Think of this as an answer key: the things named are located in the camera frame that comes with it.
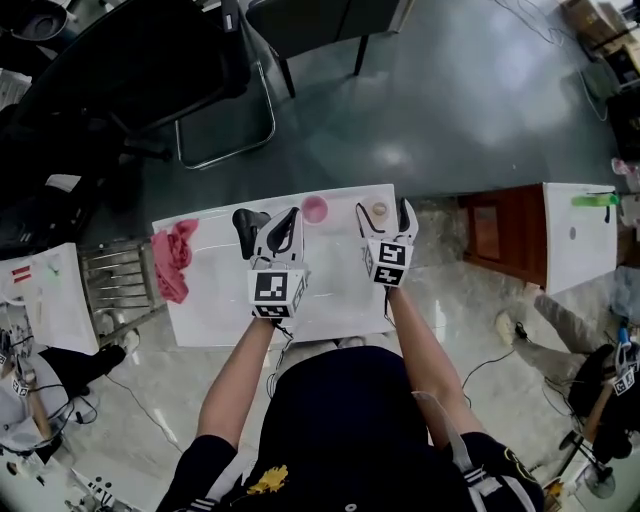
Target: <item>black pants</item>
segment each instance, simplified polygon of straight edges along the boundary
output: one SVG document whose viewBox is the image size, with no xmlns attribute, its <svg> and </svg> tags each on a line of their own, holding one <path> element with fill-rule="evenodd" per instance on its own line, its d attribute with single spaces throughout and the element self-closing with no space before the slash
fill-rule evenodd
<svg viewBox="0 0 640 512">
<path fill-rule="evenodd" d="M 112 345 L 93 356 L 60 348 L 48 348 L 40 352 L 40 355 L 60 379 L 69 400 L 73 400 L 80 396 L 89 383 L 118 366 L 124 360 L 126 352 L 123 348 Z M 57 436 L 51 444 L 37 449 L 36 453 L 46 464 L 61 444 L 62 440 Z"/>
</svg>

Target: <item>pink cloth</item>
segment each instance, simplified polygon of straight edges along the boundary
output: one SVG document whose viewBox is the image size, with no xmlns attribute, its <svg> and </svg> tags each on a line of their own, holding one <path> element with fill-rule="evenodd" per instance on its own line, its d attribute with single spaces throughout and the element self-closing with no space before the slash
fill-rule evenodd
<svg viewBox="0 0 640 512">
<path fill-rule="evenodd" d="M 195 219 L 182 220 L 173 226 L 171 233 L 163 229 L 151 237 L 158 288 L 166 300 L 182 304 L 189 293 L 180 271 L 191 263 L 188 242 L 197 227 Z"/>
</svg>

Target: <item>person's arm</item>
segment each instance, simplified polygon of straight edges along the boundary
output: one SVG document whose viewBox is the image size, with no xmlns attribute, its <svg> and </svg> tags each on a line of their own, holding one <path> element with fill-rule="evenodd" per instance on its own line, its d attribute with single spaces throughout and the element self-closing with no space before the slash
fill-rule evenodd
<svg viewBox="0 0 640 512">
<path fill-rule="evenodd" d="M 47 441 L 53 437 L 53 432 L 51 431 L 47 411 L 40 399 L 40 393 L 33 391 L 34 389 L 37 389 L 37 381 L 35 379 L 29 384 L 29 388 L 29 396 L 27 397 L 27 400 L 29 401 L 29 405 L 33 411 L 33 421 L 36 422 L 36 426 L 38 427 L 40 434 L 42 434 L 42 438 Z"/>
<path fill-rule="evenodd" d="M 204 399 L 197 436 L 218 436 L 238 448 L 273 331 L 270 320 L 253 319 Z"/>
<path fill-rule="evenodd" d="M 602 392 L 600 393 L 598 400 L 596 400 L 596 403 L 593 405 L 593 408 L 589 413 L 589 417 L 587 418 L 587 422 L 584 424 L 584 428 L 582 430 L 582 435 L 590 443 L 593 443 L 596 439 L 598 426 L 600 425 L 600 419 L 602 418 L 602 413 L 612 394 L 613 384 L 607 381 L 604 383 Z"/>
<path fill-rule="evenodd" d="M 459 434 L 484 432 L 464 397 L 460 377 L 442 346 L 431 332 L 409 296 L 392 288 L 389 304 L 393 310 L 398 340 L 415 391 L 433 395 L 447 412 Z M 442 415 L 429 402 L 418 401 L 436 448 L 449 443 Z"/>
</svg>

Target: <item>gray floor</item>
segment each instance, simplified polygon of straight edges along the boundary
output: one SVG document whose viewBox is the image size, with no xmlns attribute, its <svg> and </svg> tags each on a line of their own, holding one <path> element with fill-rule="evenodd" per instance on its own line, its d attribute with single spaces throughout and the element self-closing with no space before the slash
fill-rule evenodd
<svg viewBox="0 0 640 512">
<path fill-rule="evenodd" d="M 529 10 L 537 26 L 560 23 Z M 149 233 L 152 221 L 189 211 L 334 187 L 391 182 L 416 197 L 615 183 L 615 140 L 585 98 L 576 72 L 585 58 L 573 41 L 550 45 L 491 0 L 440 0 L 416 2 L 400 34 L 373 36 L 354 78 L 357 46 L 291 59 L 295 100 L 264 51 L 272 141 L 206 170 L 174 159 L 124 171 L 85 242 Z M 152 138 L 174 144 L 170 127 Z M 201 140 L 215 148 L 215 137 Z"/>
</svg>

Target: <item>pink cup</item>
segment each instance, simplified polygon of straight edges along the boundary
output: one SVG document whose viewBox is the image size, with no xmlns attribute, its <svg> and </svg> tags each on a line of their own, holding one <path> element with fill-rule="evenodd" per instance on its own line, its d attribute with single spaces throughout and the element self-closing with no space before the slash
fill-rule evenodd
<svg viewBox="0 0 640 512">
<path fill-rule="evenodd" d="M 302 216 L 308 224 L 320 224 L 327 218 L 329 205 L 320 196 L 308 196 L 302 201 Z"/>
</svg>

